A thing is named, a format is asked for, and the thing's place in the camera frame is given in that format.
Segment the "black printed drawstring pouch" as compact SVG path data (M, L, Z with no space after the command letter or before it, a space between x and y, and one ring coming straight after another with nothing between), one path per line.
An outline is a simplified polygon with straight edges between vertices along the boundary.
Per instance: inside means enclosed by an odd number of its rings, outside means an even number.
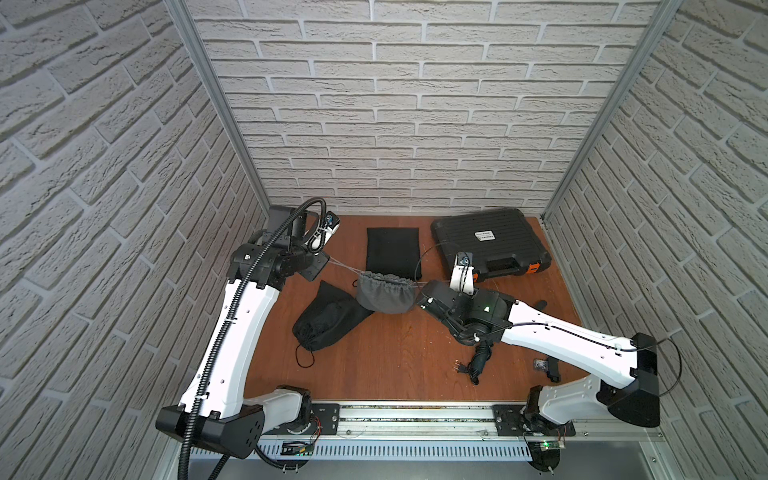
M314 353L330 347L373 314L344 290L321 281L316 297L294 323L292 333L298 345L294 351L297 365L308 369L315 363ZM303 365L298 350L303 348L312 361Z

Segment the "grey fabric pouch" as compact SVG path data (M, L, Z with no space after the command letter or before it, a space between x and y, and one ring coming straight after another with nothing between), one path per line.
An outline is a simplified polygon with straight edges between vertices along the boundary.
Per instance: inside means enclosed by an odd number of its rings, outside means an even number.
M393 274L363 271L348 266L334 258L330 263L347 269L357 275L355 298L367 310L388 315L404 314L416 305L417 294L424 286Z

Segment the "black fabric pouch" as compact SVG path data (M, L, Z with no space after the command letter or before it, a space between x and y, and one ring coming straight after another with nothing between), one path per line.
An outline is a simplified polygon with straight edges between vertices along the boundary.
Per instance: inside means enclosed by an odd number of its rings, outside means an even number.
M367 229L367 271L420 280L420 258L418 228Z

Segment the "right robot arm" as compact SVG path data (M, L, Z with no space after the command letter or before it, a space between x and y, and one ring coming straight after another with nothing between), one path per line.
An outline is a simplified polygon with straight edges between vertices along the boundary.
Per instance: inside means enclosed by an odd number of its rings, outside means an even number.
M524 347L586 372L580 380L530 390L521 415L532 431L608 417L642 428L661 423L661 343L650 335L611 336L557 319L510 295L487 289L469 294L440 281L427 283L416 304L461 344Z

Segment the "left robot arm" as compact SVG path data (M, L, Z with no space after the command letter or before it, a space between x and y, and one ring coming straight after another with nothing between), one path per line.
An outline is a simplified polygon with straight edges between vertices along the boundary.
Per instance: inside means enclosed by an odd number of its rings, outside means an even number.
M323 248L339 217L321 197L295 208L273 206L268 225L233 253L223 306L205 354L181 400L162 408L156 428L181 444L177 476L189 476L194 448L220 454L217 478L231 458L261 451L260 437L275 428L302 431L313 422L308 390L279 386L248 398L245 386L266 320L288 278L315 279L329 257Z

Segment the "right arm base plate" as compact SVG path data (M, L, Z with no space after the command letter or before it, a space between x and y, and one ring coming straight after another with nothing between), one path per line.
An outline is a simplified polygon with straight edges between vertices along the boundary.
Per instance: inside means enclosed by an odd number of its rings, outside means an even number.
M528 414L522 404L494 404L491 406L494 425L500 437L542 435L547 437L572 437L576 435L572 421L555 424L540 414Z

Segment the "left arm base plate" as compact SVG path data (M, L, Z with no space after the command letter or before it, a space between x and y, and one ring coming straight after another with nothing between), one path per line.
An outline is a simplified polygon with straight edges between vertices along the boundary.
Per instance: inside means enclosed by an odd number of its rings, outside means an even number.
M339 403L320 402L312 405L309 422L299 428L286 425L265 431L264 435L310 436L320 430L321 436L335 436L338 431L341 405Z

